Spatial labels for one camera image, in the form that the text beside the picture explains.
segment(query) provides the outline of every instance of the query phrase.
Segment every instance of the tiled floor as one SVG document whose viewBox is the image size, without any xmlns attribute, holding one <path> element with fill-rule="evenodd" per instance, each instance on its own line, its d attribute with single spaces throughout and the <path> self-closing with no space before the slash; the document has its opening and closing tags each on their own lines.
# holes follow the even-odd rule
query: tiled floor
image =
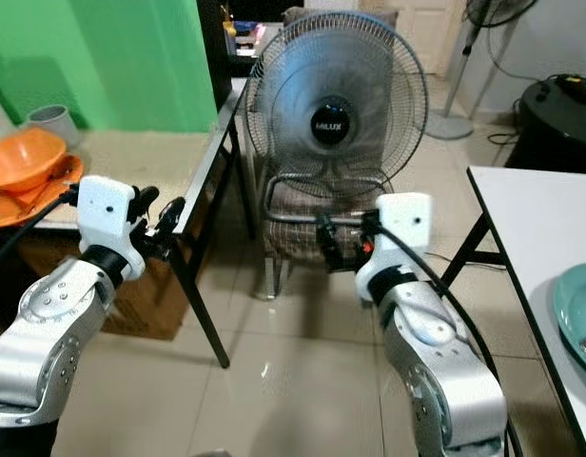
<svg viewBox="0 0 586 457">
<path fill-rule="evenodd" d="M 442 99 L 446 86 L 429 83 Z M 432 252 L 451 257 L 475 222 L 465 169 L 502 163 L 508 151 L 498 154 L 485 138 L 502 130 L 477 126 L 455 142 L 425 137 L 394 180 L 397 191 L 436 198 Z M 495 248 L 489 237 L 483 246 Z M 437 272 L 447 265 L 428 261 Z M 230 369 L 217 366 L 191 312 L 172 343 L 101 334 L 84 354 L 56 455 L 417 455 L 403 384 L 383 354 L 375 311 L 355 298 L 352 274 L 294 268 L 271 302 L 262 275 L 261 247 L 246 240 L 231 191 L 200 280 Z M 453 291 L 496 356 L 525 455 L 577 455 L 506 272 L 467 267 Z"/>
</svg>

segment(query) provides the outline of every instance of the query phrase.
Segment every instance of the fan guard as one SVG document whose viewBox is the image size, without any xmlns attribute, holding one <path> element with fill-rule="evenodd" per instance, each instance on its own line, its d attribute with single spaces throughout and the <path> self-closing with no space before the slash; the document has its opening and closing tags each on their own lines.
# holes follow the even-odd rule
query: fan guard
<svg viewBox="0 0 586 457">
<path fill-rule="evenodd" d="M 270 173 L 320 197 L 383 185 L 410 159 L 426 122 L 420 63 L 378 20 L 305 16 L 265 47 L 246 88 L 245 125 Z"/>
</svg>

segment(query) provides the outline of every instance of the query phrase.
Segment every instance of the table leg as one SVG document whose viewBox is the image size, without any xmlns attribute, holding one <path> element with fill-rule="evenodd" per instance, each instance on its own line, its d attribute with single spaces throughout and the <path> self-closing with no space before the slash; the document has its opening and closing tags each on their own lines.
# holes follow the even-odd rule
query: table leg
<svg viewBox="0 0 586 457">
<path fill-rule="evenodd" d="M 248 230 L 248 237 L 251 240 L 255 239 L 255 225 L 253 223 L 253 211 L 251 209 L 250 200 L 248 198 L 249 189 L 246 186 L 246 179 L 244 178 L 243 159 L 241 157 L 240 142 L 238 140 L 238 131 L 236 130 L 236 123 L 232 121 L 229 128 L 229 136 L 232 141 L 232 153 L 236 161 L 236 173 L 238 174 L 238 184 L 240 186 L 240 194 L 243 197 L 244 218 L 246 219 L 246 229 Z"/>
<path fill-rule="evenodd" d="M 183 291 L 186 293 L 187 301 L 196 313 L 196 317 L 198 317 L 198 321 L 200 321 L 200 325 L 205 331 L 206 338 L 213 348 L 217 360 L 219 360 L 219 365 L 221 365 L 222 368 L 228 368 L 229 358 L 227 357 L 227 353 L 221 343 L 217 329 L 213 325 L 210 314 L 208 314 L 208 311 L 206 310 L 205 302 L 200 295 L 200 291 L 189 275 L 186 260 L 179 250 L 179 247 L 172 247 L 168 254 L 168 262 L 177 275 L 177 279 L 179 280 Z"/>
<path fill-rule="evenodd" d="M 452 285 L 456 279 L 456 276 L 458 276 L 467 262 L 475 260 L 474 257 L 477 246 L 479 246 L 479 243 L 483 237 L 485 237 L 488 229 L 487 219 L 485 219 L 485 216 L 481 214 L 473 228 L 471 228 L 471 231 L 464 240 L 464 243 L 462 243 L 462 246 L 460 246 L 460 249 L 458 249 L 454 259 L 452 259 L 452 262 L 449 264 L 449 267 L 441 276 L 441 280 L 447 287 Z"/>
</svg>

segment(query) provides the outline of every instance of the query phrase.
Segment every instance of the standing fan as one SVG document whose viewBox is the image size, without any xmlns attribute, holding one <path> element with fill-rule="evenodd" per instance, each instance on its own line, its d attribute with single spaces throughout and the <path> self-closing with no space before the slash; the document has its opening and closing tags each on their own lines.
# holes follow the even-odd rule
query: standing fan
<svg viewBox="0 0 586 457">
<path fill-rule="evenodd" d="M 244 105 L 272 177 L 264 208 L 279 182 L 331 202 L 370 195 L 407 163 L 427 113 L 414 52 L 390 27 L 355 12 L 305 16 L 281 30 L 251 71 Z"/>
<path fill-rule="evenodd" d="M 462 50 L 454 84 L 447 95 L 443 109 L 431 109 L 426 124 L 426 134 L 442 140 L 455 140 L 470 135 L 473 123 L 464 117 L 452 114 L 452 105 L 458 92 L 464 69 L 479 31 L 482 28 L 502 26 L 519 19 L 537 0 L 468 0 L 466 15 L 471 28 L 466 35 L 466 44 Z"/>
</svg>

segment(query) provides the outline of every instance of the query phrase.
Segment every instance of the orange bowl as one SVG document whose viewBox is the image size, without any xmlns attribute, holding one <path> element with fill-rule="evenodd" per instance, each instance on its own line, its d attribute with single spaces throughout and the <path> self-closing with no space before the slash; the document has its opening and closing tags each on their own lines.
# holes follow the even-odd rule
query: orange bowl
<svg viewBox="0 0 586 457">
<path fill-rule="evenodd" d="M 0 141 L 0 191 L 20 193 L 45 183 L 66 153 L 65 141 L 43 129 L 7 136 Z"/>
</svg>

